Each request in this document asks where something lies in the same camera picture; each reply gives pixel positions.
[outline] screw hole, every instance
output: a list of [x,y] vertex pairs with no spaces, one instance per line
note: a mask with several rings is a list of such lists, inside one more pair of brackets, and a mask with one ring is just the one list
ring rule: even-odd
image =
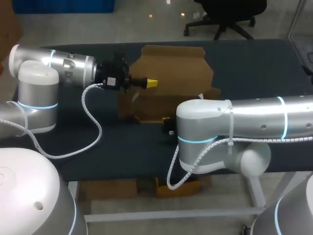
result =
[[39,211],[41,211],[41,210],[44,208],[44,206],[43,206],[43,204],[42,204],[41,202],[35,202],[35,203],[34,203],[34,207],[35,207],[37,210],[39,210]]

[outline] white cable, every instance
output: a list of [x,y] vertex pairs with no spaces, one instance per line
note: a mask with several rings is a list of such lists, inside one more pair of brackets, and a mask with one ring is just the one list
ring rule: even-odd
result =
[[26,133],[31,137],[31,139],[33,140],[34,144],[35,144],[35,147],[36,149],[38,149],[38,151],[44,155],[45,157],[47,158],[51,158],[51,159],[61,159],[61,158],[66,158],[66,157],[70,157],[70,156],[73,156],[73,155],[76,155],[76,154],[79,154],[81,152],[84,152],[86,151],[87,149],[90,149],[91,147],[93,147],[95,144],[97,144],[99,142],[99,140],[101,139],[101,136],[102,136],[102,128],[101,128],[101,125],[98,123],[98,121],[90,114],[90,112],[88,111],[87,107],[86,107],[86,104],[85,104],[85,96],[86,96],[86,93],[92,89],[92,88],[100,88],[99,86],[103,85],[102,83],[99,83],[99,84],[92,84],[90,86],[88,86],[84,91],[83,91],[83,94],[82,94],[82,105],[83,105],[83,108],[84,108],[84,111],[86,112],[86,114],[88,115],[88,117],[93,121],[94,124],[96,124],[96,126],[98,127],[99,129],[99,135],[98,137],[96,138],[96,140],[94,142],[92,142],[91,144],[89,144],[88,146],[86,146],[85,148],[82,148],[80,150],[77,150],[75,152],[72,152],[72,153],[68,153],[68,154],[64,154],[64,155],[60,155],[60,156],[53,156],[53,155],[50,155],[50,154],[47,154],[46,152],[44,152],[44,150],[40,147],[36,137],[34,136],[33,133],[31,133],[30,130],[26,129],[25,127],[21,126],[21,125],[18,125],[14,122],[11,122],[11,121],[6,121],[6,120],[3,120],[3,119],[0,119],[0,123],[3,123],[5,125],[9,125],[9,126],[12,126],[12,127],[15,127],[17,129],[20,129],[22,131],[26,131]]
[[21,111],[23,117],[24,117],[24,130],[23,130],[23,133],[21,135],[16,135],[17,137],[20,137],[20,136],[23,136],[26,134],[26,130],[28,130],[28,118],[27,118],[27,115],[26,115],[26,112],[25,110],[23,109],[23,107],[21,105],[19,105],[17,102],[15,101],[7,101],[6,103],[11,103],[11,104],[14,104],[15,106],[18,107],[18,109]]
[[[198,164],[202,160],[202,158],[209,152],[212,148],[216,147],[217,145],[221,143],[226,143],[229,141],[229,138],[222,139],[219,141],[216,141],[212,144],[210,144],[197,158],[195,163],[192,165],[191,169],[187,172],[187,174],[175,185],[171,185],[171,174],[173,170],[173,166],[175,163],[175,159],[177,157],[178,151],[179,151],[179,146],[177,145],[175,153],[173,155],[173,159],[170,165],[170,168],[167,173],[167,178],[166,178],[166,183],[167,186],[170,190],[176,190],[178,187],[180,187],[185,181],[190,177],[192,172],[197,168]],[[304,141],[313,141],[313,137],[303,137],[303,138],[293,138],[293,139],[246,139],[246,138],[234,138],[234,142],[262,142],[262,143],[291,143],[291,142],[304,142]]]

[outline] metal frame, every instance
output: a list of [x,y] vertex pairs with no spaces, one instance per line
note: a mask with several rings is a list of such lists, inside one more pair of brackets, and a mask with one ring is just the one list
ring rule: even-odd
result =
[[[303,181],[311,172],[286,172],[276,190],[266,204],[259,178],[247,178],[247,184],[253,200],[254,207],[250,208],[230,208],[230,209],[210,209],[210,210],[186,210],[186,211],[149,211],[149,212],[128,212],[114,214],[90,214],[85,215],[88,223],[125,221],[141,219],[164,219],[164,218],[191,218],[191,217],[214,217],[214,216],[240,216],[240,215],[258,215],[266,207],[277,202],[280,197],[292,190],[301,181]],[[79,182],[69,182],[68,188],[73,194],[78,194]]]

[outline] chair base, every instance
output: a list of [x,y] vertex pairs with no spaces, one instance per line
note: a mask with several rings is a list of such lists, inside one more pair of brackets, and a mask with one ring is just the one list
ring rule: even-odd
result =
[[[201,26],[201,25],[216,25],[218,24],[220,27],[218,31],[215,34],[214,40],[218,40],[223,32],[226,31],[227,27],[231,28],[232,30],[236,31],[243,37],[245,37],[248,40],[254,39],[247,31],[245,31],[243,28],[241,28],[239,25],[237,25],[234,21],[222,21],[222,20],[216,20],[216,19],[209,19],[208,17],[204,16],[202,21],[195,21],[186,24],[185,30],[184,30],[184,36],[188,37],[189,34],[189,28],[195,27],[195,26]],[[250,18],[250,27],[255,26],[255,18]]]

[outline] table leg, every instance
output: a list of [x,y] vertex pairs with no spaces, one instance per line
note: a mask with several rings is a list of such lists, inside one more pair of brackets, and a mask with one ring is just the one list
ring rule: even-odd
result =
[[247,178],[247,184],[255,207],[265,207],[265,197],[258,177]]
[[70,181],[68,183],[68,189],[70,193],[73,195],[74,199],[78,198],[78,181]]
[[287,40],[289,41],[293,51],[296,53],[296,55],[299,57],[299,59],[302,61],[302,63],[304,64],[304,61],[294,43],[294,41],[292,40],[292,35],[294,33],[294,29],[295,29],[295,26],[297,24],[297,21],[299,19],[299,16],[304,8],[304,6],[306,5],[307,3],[307,0],[299,0],[299,3],[297,5],[297,8],[296,8],[296,11],[295,11],[295,14],[293,16],[293,19],[292,19],[292,22],[291,22],[291,25],[290,25],[290,28],[289,28],[289,31],[288,31],[288,35],[287,35]]

